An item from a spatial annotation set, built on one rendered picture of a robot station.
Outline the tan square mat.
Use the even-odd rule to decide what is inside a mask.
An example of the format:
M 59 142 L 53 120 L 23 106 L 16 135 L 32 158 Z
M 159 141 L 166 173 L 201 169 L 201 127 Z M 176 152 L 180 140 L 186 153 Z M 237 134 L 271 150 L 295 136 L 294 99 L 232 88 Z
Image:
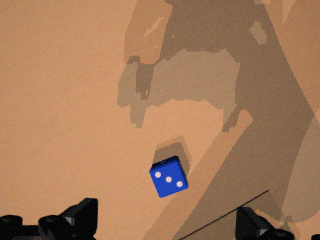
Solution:
M 269 190 L 239 207 L 250 207 L 276 229 L 292 233 Z M 179 240 L 235 240 L 236 211 L 237 208 Z

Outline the blue die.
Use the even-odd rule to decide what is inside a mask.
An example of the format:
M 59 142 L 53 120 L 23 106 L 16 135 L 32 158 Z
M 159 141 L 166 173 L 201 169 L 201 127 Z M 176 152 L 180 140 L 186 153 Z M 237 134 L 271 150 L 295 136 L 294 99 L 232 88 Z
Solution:
M 185 172 L 176 155 L 152 164 L 149 173 L 161 198 L 188 188 Z

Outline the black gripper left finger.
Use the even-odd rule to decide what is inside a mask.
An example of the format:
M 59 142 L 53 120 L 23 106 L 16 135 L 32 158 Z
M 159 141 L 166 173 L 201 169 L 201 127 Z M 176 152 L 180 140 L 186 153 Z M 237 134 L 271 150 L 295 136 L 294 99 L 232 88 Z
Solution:
M 23 225 L 16 215 L 1 216 L 0 240 L 96 240 L 97 225 L 98 199 L 85 198 L 59 215 L 40 218 L 38 225 Z

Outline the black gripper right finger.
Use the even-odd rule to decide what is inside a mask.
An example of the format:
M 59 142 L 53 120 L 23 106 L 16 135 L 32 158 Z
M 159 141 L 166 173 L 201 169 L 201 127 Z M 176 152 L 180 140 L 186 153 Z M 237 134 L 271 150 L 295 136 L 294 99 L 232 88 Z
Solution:
M 257 215 L 250 207 L 238 207 L 235 239 L 294 240 L 294 235 L 289 231 L 276 229 L 266 218 Z

